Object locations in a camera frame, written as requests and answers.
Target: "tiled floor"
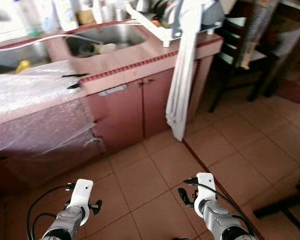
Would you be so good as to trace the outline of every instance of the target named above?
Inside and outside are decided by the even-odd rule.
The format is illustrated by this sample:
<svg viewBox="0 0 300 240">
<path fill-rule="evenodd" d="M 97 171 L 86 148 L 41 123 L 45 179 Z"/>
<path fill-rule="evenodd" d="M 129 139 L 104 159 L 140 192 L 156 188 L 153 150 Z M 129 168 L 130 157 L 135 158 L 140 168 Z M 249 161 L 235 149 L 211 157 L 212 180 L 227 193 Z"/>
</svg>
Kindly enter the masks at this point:
<svg viewBox="0 0 300 240">
<path fill-rule="evenodd" d="M 244 93 L 227 94 L 212 114 L 203 101 L 185 141 L 266 240 L 300 240 L 300 232 L 282 213 L 261 219 L 252 213 L 293 193 L 300 178 L 300 105 L 276 96 L 249 103 Z M 191 194 L 195 188 L 182 181 L 198 172 L 204 172 L 198 160 L 167 130 L 7 203 L 5 240 L 26 239 L 30 203 L 45 190 L 77 178 L 93 180 L 90 200 L 103 202 L 100 213 L 80 228 L 78 239 L 212 240 L 177 192 L 183 187 Z M 56 213 L 69 197 L 55 192 L 33 215 Z M 300 218 L 300 207 L 291 211 Z M 36 235 L 41 237 L 51 222 L 43 218 Z"/>
</svg>

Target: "kitchen sink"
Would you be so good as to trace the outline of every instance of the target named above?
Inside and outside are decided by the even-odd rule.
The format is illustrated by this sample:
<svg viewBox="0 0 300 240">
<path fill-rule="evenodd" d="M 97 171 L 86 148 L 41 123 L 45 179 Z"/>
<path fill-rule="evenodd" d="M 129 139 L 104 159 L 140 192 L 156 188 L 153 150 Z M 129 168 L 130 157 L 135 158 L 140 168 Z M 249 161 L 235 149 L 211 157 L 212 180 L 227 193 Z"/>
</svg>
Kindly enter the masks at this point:
<svg viewBox="0 0 300 240">
<path fill-rule="evenodd" d="M 94 28 L 76 33 L 76 35 L 99 41 L 102 44 L 117 44 L 117 49 L 129 48 L 131 46 L 142 44 L 147 40 L 133 25 L 126 24 Z M 73 37 L 66 37 L 65 40 L 73 56 L 77 58 L 91 57 L 91 55 L 82 54 L 80 48 L 82 49 L 84 46 L 88 46 L 93 43 L 92 41 Z"/>
<path fill-rule="evenodd" d="M 28 60 L 33 67 L 51 63 L 48 49 L 43 42 L 17 49 L 0 51 L 0 74 L 15 73 L 20 62 Z"/>
</svg>

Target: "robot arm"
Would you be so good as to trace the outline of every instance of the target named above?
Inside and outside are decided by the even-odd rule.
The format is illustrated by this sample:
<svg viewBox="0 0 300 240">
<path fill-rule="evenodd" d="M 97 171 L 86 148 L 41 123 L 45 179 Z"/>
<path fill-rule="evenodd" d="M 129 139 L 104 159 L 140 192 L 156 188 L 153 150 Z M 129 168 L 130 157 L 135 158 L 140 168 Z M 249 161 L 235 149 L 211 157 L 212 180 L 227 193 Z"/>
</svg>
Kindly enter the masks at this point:
<svg viewBox="0 0 300 240">
<path fill-rule="evenodd" d="M 214 177 L 211 173 L 198 173 L 196 178 L 185 180 L 189 185 L 197 185 L 194 193 L 194 202 L 190 202 L 187 192 L 179 188 L 178 192 L 186 206 L 194 208 L 199 217 L 203 218 L 206 227 L 212 232 L 215 240 L 257 240 L 242 226 L 238 218 L 220 206 L 216 200 L 216 194 L 203 187 L 207 186 L 216 190 Z"/>
<path fill-rule="evenodd" d="M 95 205 L 89 204 L 93 185 L 94 183 L 91 180 L 78 179 L 69 205 L 57 214 L 56 219 L 41 240 L 76 239 L 79 227 L 88 220 L 89 209 L 92 209 L 94 215 L 96 215 L 102 205 L 101 200 L 98 200 Z"/>
</svg>

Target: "chair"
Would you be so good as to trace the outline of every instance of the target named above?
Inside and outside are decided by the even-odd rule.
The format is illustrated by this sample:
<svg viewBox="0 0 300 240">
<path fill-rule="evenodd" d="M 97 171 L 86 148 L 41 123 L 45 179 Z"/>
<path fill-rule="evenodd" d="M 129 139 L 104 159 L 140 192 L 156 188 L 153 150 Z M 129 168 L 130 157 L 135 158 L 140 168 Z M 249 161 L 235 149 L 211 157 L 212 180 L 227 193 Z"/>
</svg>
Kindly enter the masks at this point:
<svg viewBox="0 0 300 240">
<path fill-rule="evenodd" d="M 212 66 L 217 68 L 219 78 L 222 82 L 217 90 L 212 106 L 209 109 L 210 113 L 214 112 L 222 94 L 225 91 L 254 85 L 252 92 L 247 97 L 248 101 L 254 101 L 263 86 L 266 76 L 277 59 L 274 54 L 271 54 L 270 52 L 262 49 L 261 46 L 258 46 L 256 47 L 256 50 L 254 50 L 250 60 L 249 69 L 236 66 L 241 58 L 241 50 L 247 37 L 253 11 L 253 2 L 238 0 L 230 14 L 226 16 L 223 26 L 215 30 L 217 34 L 223 37 L 224 43 L 221 48 L 221 53 L 215 56 Z M 230 79 L 234 76 L 260 71 L 262 71 L 262 74 L 256 82 L 229 86 Z"/>
<path fill-rule="evenodd" d="M 300 230 L 300 221 L 288 209 L 300 204 L 300 181 L 299 184 L 296 186 L 296 189 L 296 194 L 286 197 L 285 199 L 282 199 L 273 204 L 259 208 L 253 211 L 254 215 L 258 219 L 260 219 L 264 216 L 282 211 L 283 214 Z"/>
</svg>

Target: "white cable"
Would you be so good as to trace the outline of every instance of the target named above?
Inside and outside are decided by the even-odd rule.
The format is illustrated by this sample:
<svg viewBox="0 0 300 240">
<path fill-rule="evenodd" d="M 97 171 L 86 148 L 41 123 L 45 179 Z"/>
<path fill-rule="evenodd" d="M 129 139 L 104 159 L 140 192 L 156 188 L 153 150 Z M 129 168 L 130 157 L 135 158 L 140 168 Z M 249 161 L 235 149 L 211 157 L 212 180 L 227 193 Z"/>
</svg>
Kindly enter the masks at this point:
<svg viewBox="0 0 300 240">
<path fill-rule="evenodd" d="M 101 41 L 97 41 L 97 40 L 94 40 L 94 39 L 92 39 L 92 38 L 85 37 L 85 36 L 80 36 L 80 35 L 75 35 L 75 34 L 57 34 L 57 35 L 53 35 L 53 36 L 46 36 L 46 37 L 44 37 L 44 38 L 40 38 L 40 39 L 35 40 L 35 41 L 27 42 L 27 43 L 22 44 L 22 45 L 19 45 L 19 46 L 13 46 L 13 47 L 8 47 L 8 48 L 2 48 L 2 49 L 0 49 L 0 52 L 8 51 L 8 50 L 14 50 L 14 49 L 19 49 L 19 48 L 22 48 L 22 47 L 25 47 L 25 46 L 29 46 L 29 45 L 31 45 L 31 44 L 35 44 L 35 43 L 44 41 L 44 40 L 53 39 L 53 38 L 59 38 L 59 37 L 77 38 L 77 39 L 82 39 L 82 40 L 94 42 L 94 43 L 100 44 L 100 45 L 103 44 L 103 42 L 101 42 Z"/>
</svg>

